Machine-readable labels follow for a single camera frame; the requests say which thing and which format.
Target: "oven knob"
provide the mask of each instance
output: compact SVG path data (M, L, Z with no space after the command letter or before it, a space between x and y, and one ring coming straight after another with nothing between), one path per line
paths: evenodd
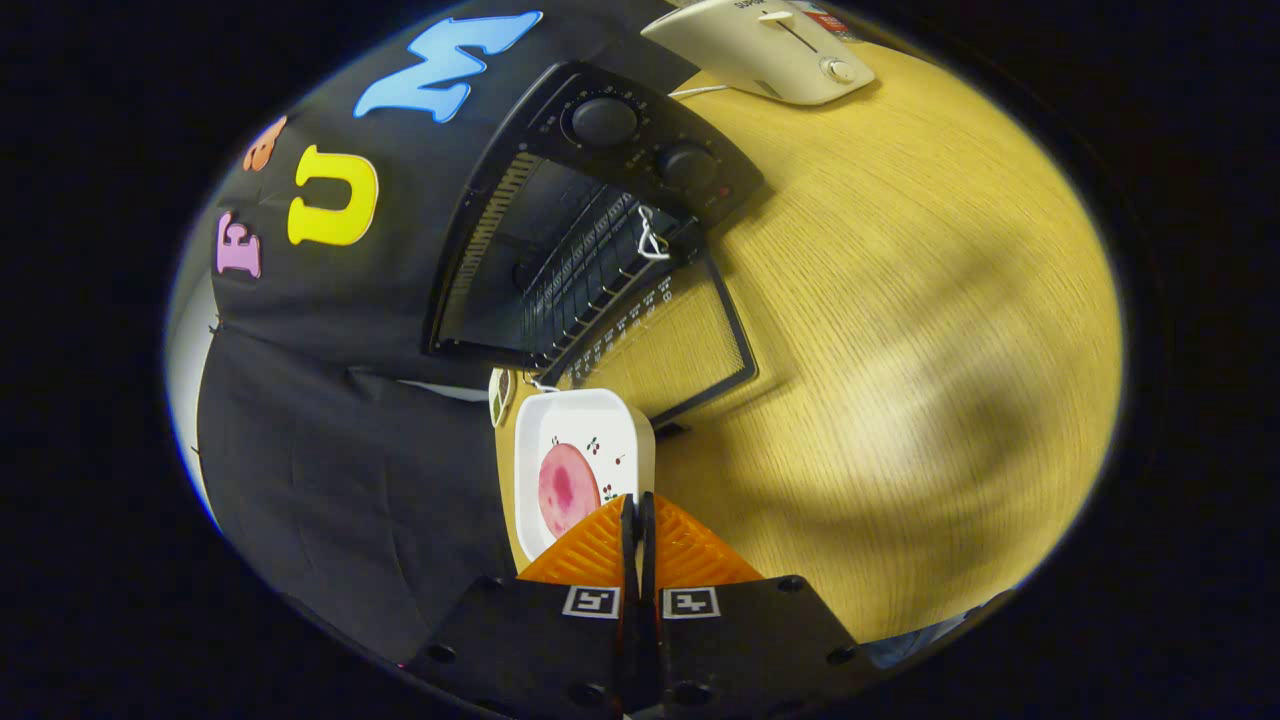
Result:
M671 187L698 190L716 177L716 158L691 142L681 142L658 155L658 172Z
M611 147L635 133L636 114L621 100L596 97L573 110L572 128L585 145Z

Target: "square plate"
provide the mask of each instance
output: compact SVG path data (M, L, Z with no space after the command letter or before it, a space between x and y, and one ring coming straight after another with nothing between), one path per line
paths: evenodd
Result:
M595 475L600 505L653 491L653 427L611 391L548 392L525 400L516 415L516 537L529 560L556 543L538 507L538 471L552 447L572 445Z

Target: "wooden table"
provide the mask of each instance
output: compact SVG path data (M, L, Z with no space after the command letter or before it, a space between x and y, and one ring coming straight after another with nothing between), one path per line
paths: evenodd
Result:
M685 100L772 188L712 240L760 372L658 443L655 486L867 642L986 602L1053 548L1106 455L1123 342L1098 234L1036 142L946 70L852 49L879 79L820 108ZM521 569L531 392L497 430Z

